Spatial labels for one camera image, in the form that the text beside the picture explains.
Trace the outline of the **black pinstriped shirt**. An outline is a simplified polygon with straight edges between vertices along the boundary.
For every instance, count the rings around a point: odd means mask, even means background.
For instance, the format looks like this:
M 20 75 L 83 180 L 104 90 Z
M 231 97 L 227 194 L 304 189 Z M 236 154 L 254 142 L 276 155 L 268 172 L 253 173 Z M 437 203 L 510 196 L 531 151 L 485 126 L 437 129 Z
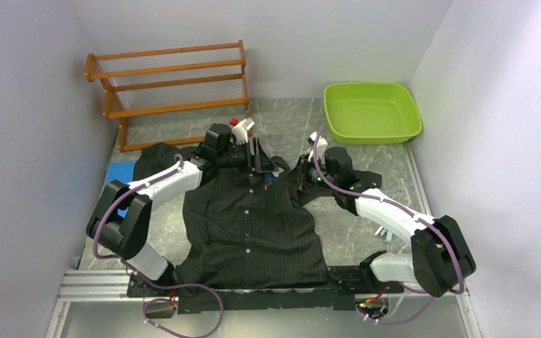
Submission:
M 182 206 L 191 245 L 175 267 L 183 284 L 214 289 L 264 289 L 324 284 L 328 267 L 307 203 L 330 197 L 325 187 L 297 188 L 297 172 L 276 157 L 281 173 L 263 176 L 222 168 Z

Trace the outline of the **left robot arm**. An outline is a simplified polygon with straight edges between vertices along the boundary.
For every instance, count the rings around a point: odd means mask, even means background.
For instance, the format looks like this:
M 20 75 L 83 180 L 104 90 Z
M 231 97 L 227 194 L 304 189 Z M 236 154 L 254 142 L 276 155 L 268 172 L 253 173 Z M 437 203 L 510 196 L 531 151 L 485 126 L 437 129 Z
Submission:
M 174 164 L 142 180 L 106 184 L 87 224 L 92 253 L 98 259 L 117 259 L 146 279 L 157 296 L 173 288 L 173 264 L 147 241 L 151 214 L 175 197 L 203 187 L 224 168 L 272 175 L 278 167 L 249 133 L 251 118 L 229 125 L 212 124 L 204 140 L 187 154 L 176 154 Z

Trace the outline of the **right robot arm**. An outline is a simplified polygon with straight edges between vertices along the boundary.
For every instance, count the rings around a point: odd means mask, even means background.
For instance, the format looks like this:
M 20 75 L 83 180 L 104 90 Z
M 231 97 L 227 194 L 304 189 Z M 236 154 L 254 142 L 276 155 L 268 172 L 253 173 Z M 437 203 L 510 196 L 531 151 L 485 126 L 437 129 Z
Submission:
M 389 284 L 417 285 L 417 293 L 441 297 L 465 291 L 475 260 L 459 224 L 448 215 L 433 218 L 388 197 L 381 175 L 355 170 L 347 150 L 329 148 L 323 159 L 303 154 L 288 178 L 306 197 L 331 196 L 352 215 L 379 224 L 400 238 L 410 253 L 378 251 L 357 266 L 360 285 L 376 292 Z

